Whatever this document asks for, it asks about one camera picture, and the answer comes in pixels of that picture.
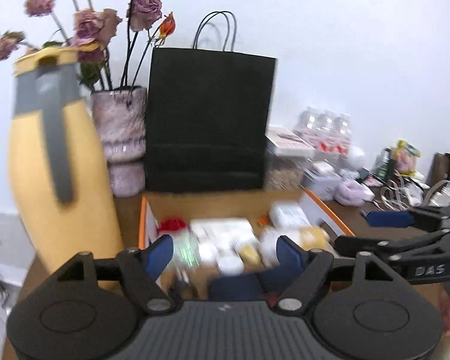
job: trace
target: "pink textured vase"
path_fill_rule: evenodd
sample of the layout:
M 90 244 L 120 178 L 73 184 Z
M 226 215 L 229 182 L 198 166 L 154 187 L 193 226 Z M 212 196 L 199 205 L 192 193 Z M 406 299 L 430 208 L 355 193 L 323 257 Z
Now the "pink textured vase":
M 91 111 L 109 163 L 136 160 L 145 154 L 146 89 L 93 92 Z
M 108 171 L 112 192 L 118 198 L 137 195 L 145 188 L 145 171 L 142 161 L 111 163 Z

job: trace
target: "human hand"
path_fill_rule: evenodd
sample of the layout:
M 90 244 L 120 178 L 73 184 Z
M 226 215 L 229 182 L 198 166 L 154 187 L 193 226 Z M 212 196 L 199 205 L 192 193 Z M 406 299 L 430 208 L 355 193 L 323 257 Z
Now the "human hand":
M 440 293 L 439 308 L 442 314 L 443 333 L 450 335 L 450 296 L 444 289 Z

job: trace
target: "yellow thermos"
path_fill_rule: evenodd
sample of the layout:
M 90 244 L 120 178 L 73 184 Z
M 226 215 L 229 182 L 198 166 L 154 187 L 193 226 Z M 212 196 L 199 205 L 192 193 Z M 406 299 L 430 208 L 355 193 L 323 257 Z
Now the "yellow thermos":
M 10 184 L 49 272 L 80 251 L 123 249 L 102 145 L 77 81 L 77 49 L 48 47 L 15 63 Z

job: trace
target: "gray handle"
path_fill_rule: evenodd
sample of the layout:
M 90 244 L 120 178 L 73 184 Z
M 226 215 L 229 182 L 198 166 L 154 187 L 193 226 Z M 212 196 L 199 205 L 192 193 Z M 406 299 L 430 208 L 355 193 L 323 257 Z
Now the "gray handle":
M 55 194 L 60 203 L 70 203 L 73 200 L 73 185 L 62 114 L 67 89 L 63 88 L 64 80 L 56 65 L 39 67 L 37 72 L 35 91 L 42 105 L 43 137 Z

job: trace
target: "metal screw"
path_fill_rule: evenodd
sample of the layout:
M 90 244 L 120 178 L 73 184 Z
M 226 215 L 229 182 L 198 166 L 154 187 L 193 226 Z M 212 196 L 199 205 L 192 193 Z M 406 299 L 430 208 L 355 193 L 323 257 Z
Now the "metal screw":
M 296 311 L 302 307 L 302 302 L 295 298 L 285 298 L 279 301 L 278 306 L 282 310 Z
M 147 302 L 147 308 L 152 311 L 166 311 L 170 309 L 172 304 L 167 299 L 150 299 Z

